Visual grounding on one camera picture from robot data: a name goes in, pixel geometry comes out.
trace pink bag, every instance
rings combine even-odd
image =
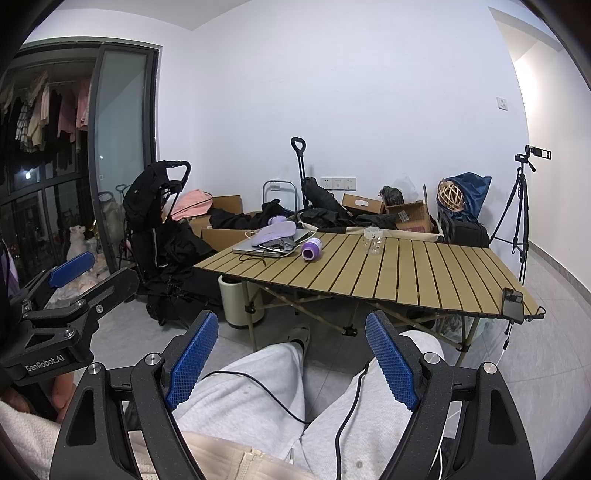
[[[205,215],[211,208],[212,203],[213,197],[210,193],[201,190],[191,190],[178,199],[173,209],[173,220]]]

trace smartphone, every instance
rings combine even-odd
[[[511,288],[503,288],[501,315],[515,323],[523,323],[523,294]]]

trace person's hand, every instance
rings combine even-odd
[[[63,422],[75,390],[74,372],[60,375],[54,380],[53,390],[51,392],[51,403],[57,410],[56,422]],[[2,401],[8,403],[15,410],[29,413],[29,405],[27,401],[21,394],[12,388],[9,388],[4,392],[4,395],[2,395]]]

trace ceiling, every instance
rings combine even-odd
[[[65,0],[58,9],[100,8],[151,17],[188,30],[249,0]]]

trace purple cup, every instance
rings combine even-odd
[[[301,247],[301,256],[304,260],[311,262],[316,260],[322,253],[322,242],[319,238],[312,237],[306,240],[306,243]]]

